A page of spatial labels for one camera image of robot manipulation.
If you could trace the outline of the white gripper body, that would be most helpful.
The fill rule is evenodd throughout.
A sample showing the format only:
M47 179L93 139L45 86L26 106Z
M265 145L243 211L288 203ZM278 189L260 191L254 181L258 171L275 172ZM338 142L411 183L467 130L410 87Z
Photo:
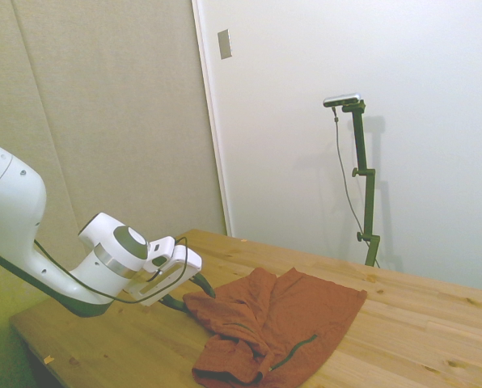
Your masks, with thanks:
M151 306L171 291L190 280L202 269L201 257L184 245L176 245L172 257L162 266L151 281L152 274L142 270L125 292L143 306Z

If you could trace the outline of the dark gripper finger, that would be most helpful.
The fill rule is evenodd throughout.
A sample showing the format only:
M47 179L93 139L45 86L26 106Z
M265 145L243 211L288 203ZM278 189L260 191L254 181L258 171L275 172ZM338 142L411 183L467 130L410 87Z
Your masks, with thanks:
M190 281L193 284L198 285L208 296L212 298L216 297L214 288L201 273L196 273L194 276L190 278Z
M188 308L185 305L185 303L183 301L173 298L170 294L167 294L164 297L162 297L162 304L173 310L177 310L180 312L188 312Z

